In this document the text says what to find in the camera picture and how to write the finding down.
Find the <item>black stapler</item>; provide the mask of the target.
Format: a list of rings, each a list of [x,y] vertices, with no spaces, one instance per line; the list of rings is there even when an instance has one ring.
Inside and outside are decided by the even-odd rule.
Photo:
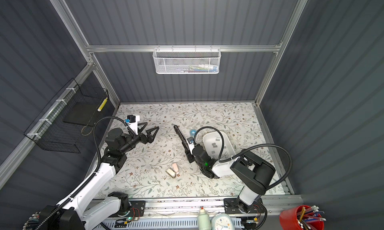
[[[188,159],[188,162],[191,164],[195,161],[195,158],[194,156],[191,154],[191,151],[190,151],[190,148],[189,148],[189,144],[187,142],[187,140],[185,139],[184,135],[182,134],[182,132],[180,131],[179,127],[177,125],[173,125],[173,128],[176,132],[176,134],[178,135],[178,137],[181,139],[182,141],[182,146],[185,150],[185,155]]]

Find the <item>pink staple box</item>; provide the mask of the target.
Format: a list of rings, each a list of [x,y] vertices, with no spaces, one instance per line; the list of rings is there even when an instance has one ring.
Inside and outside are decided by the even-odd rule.
[[[178,175],[178,174],[179,174],[179,168],[178,168],[178,165],[177,165],[176,163],[173,163],[173,164],[172,164],[172,167],[173,167],[173,170],[174,170],[174,172],[176,173],[176,175]]]

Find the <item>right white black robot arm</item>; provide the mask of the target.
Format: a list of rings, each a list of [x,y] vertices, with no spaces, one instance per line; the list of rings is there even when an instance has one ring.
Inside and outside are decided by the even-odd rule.
[[[201,173],[209,179],[235,175],[244,183],[234,203],[225,201],[227,208],[244,214],[249,213],[253,207],[260,208],[258,200],[288,177],[293,167],[292,156],[286,149],[274,144],[259,144],[236,153],[224,132],[214,127],[209,129],[211,132],[204,135],[203,144],[196,141],[199,130],[188,139],[179,135],[188,161],[196,163]],[[274,183],[272,178],[276,172],[275,167],[253,153],[253,150],[264,147],[281,150],[289,160],[288,169]]]

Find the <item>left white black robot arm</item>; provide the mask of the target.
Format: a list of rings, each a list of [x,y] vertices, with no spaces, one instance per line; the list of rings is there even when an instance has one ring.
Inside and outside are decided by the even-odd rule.
[[[46,206],[39,213],[38,230],[93,230],[114,214],[129,215],[132,207],[127,194],[113,192],[101,203],[87,207],[103,186],[111,180],[124,166],[126,153],[137,144],[151,144],[159,127],[146,129],[139,116],[128,115],[125,120],[113,117],[127,129],[121,128],[108,132],[105,139],[107,147],[104,153],[97,149],[98,162],[94,171],[86,177],[67,197],[55,206]]]

